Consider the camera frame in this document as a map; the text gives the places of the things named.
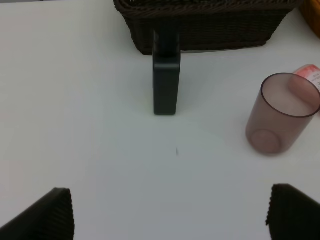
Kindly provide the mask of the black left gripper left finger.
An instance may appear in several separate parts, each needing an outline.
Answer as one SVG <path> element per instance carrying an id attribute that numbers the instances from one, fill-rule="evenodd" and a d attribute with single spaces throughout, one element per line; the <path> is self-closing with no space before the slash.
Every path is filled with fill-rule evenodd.
<path id="1" fill-rule="evenodd" d="M 73 240 L 75 219 L 71 190 L 53 188 L 0 228 L 2 240 Z"/>

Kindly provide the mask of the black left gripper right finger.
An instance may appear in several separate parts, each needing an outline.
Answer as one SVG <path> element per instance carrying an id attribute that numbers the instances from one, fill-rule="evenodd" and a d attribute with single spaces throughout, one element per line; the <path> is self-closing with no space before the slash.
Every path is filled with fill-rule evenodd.
<path id="1" fill-rule="evenodd" d="M 320 204 L 290 184 L 274 184 L 265 223 L 272 240 L 318 240 Z"/>

